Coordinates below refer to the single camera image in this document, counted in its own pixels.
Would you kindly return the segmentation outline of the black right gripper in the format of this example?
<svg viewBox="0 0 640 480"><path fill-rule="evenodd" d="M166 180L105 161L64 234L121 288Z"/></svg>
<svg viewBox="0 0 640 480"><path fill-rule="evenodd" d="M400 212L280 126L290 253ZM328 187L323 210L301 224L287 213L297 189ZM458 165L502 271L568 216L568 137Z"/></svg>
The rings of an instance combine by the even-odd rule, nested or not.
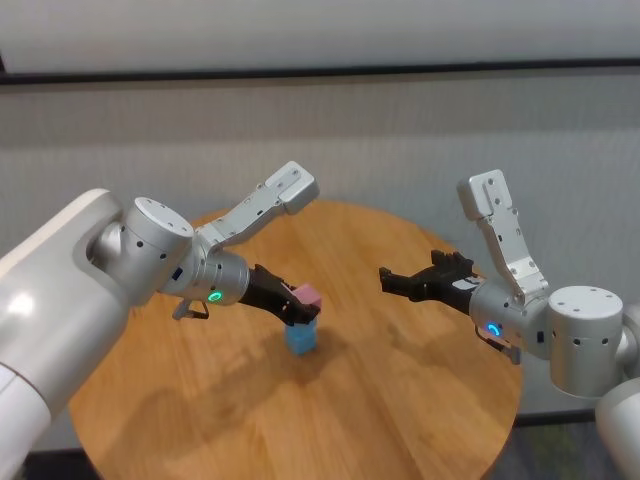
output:
<svg viewBox="0 0 640 480"><path fill-rule="evenodd" d="M437 301L469 315L472 294L485 278L473 273L473 261L458 251L432 250L431 261L433 266L423 270L420 279L380 267L381 290L418 302Z"/></svg>

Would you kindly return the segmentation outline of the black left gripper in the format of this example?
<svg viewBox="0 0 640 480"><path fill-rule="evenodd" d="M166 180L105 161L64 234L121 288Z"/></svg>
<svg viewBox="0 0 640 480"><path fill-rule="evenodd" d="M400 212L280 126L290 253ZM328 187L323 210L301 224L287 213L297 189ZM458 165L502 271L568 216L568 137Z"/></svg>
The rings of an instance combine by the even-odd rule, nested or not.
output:
<svg viewBox="0 0 640 480"><path fill-rule="evenodd" d="M300 303L292 293L296 288L262 265L256 264L249 269L247 288L239 302L267 311L287 326L308 325L320 313L320 308Z"/></svg>

